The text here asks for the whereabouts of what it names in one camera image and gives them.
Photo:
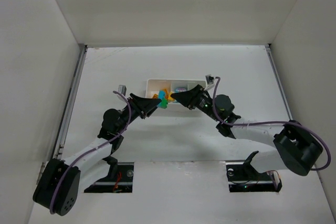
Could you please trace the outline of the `green number two lego brick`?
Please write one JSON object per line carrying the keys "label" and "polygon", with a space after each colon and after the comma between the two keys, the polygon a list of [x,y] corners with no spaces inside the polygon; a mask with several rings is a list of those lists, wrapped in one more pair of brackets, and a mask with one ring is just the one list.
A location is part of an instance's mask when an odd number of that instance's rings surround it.
{"label": "green number two lego brick", "polygon": [[168,100],[162,99],[161,102],[160,102],[160,104],[157,107],[158,108],[162,108],[162,109],[166,109],[167,106],[168,106],[168,103],[169,103]]}

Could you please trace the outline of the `small yellow lego brick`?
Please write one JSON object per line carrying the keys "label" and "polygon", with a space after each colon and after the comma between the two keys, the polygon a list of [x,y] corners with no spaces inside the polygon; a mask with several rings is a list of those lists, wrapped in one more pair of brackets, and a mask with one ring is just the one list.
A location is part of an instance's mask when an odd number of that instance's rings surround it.
{"label": "small yellow lego brick", "polygon": [[170,92],[170,93],[169,93],[169,96],[168,96],[168,102],[169,102],[169,103],[174,103],[174,102],[176,102],[176,100],[172,97],[173,94],[174,94],[173,92]]}

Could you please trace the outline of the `blue long lego brick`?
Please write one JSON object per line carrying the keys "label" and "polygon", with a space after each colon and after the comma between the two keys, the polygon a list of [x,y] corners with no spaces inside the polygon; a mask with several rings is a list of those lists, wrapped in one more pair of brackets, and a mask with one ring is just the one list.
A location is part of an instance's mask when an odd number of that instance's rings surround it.
{"label": "blue long lego brick", "polygon": [[166,99],[166,100],[168,100],[168,96],[165,96],[165,93],[162,90],[160,90],[159,91],[159,99]]}

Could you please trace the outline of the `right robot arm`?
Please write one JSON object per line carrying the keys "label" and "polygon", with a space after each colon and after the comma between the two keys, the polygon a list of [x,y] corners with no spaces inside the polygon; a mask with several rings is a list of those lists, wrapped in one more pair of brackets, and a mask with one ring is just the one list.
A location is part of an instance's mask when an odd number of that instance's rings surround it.
{"label": "right robot arm", "polygon": [[199,109],[217,121],[216,128],[224,137],[271,146],[269,152],[254,151],[250,164],[259,173],[288,169],[297,175],[306,176],[325,150],[322,142],[298,122],[247,121],[234,113],[235,107],[229,96],[210,95],[200,85],[185,92],[173,93],[172,98],[182,106],[190,110]]}

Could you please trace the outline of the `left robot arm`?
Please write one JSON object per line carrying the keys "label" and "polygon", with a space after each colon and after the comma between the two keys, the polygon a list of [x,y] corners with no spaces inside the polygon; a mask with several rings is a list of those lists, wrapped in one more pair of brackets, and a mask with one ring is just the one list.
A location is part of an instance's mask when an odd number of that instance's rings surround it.
{"label": "left robot arm", "polygon": [[65,159],[51,159],[36,186],[33,201],[51,214],[66,215],[74,206],[78,193],[94,182],[92,171],[108,175],[114,159],[111,157],[123,141],[123,133],[137,118],[149,117],[161,103],[158,98],[142,98],[133,93],[129,98],[119,94],[126,106],[122,110],[108,109],[103,114],[101,129],[95,140]]}

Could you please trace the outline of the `white three-compartment tray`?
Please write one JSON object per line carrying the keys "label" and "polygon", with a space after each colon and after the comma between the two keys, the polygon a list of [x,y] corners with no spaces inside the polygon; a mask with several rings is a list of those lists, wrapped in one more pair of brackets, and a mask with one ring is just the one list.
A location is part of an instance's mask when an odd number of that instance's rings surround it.
{"label": "white three-compartment tray", "polygon": [[187,91],[197,85],[206,88],[205,80],[185,80],[185,79],[148,79],[146,83],[145,97],[152,98],[160,90],[166,89],[168,93],[175,92],[176,89],[184,88]]}

